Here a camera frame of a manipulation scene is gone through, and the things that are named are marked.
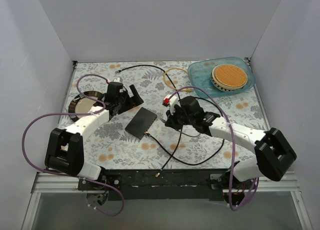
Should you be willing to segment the black network switch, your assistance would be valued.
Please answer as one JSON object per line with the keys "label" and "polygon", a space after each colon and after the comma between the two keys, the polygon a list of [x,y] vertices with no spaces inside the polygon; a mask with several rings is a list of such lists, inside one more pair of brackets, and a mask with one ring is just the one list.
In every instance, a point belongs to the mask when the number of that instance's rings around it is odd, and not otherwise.
{"label": "black network switch", "polygon": [[125,127],[125,131],[141,140],[156,119],[155,113],[142,107]]}

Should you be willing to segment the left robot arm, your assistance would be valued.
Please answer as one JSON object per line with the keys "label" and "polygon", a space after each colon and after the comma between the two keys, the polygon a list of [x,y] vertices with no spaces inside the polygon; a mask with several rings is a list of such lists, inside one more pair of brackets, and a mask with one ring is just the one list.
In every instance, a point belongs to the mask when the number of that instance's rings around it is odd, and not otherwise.
{"label": "left robot arm", "polygon": [[84,143],[100,126],[112,117],[143,104],[143,99],[132,84],[132,96],[120,82],[110,82],[106,93],[97,98],[86,115],[64,129],[52,130],[44,160],[46,167],[73,177],[89,179],[95,190],[106,186],[102,167],[89,163],[84,157]]}

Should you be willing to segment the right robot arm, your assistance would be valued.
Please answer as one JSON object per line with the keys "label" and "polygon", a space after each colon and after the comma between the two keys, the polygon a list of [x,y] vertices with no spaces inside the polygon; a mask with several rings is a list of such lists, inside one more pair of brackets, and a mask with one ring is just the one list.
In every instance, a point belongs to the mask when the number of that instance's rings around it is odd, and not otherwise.
{"label": "right robot arm", "polygon": [[221,186],[237,189],[244,182],[259,177],[278,182],[297,159],[295,151],[279,129],[264,131],[230,124],[223,116],[204,111],[192,96],[179,100],[167,95],[163,105],[169,107],[165,126],[181,130],[184,125],[191,125],[201,134],[228,140],[255,154],[254,160],[236,161],[220,176],[217,182]]}

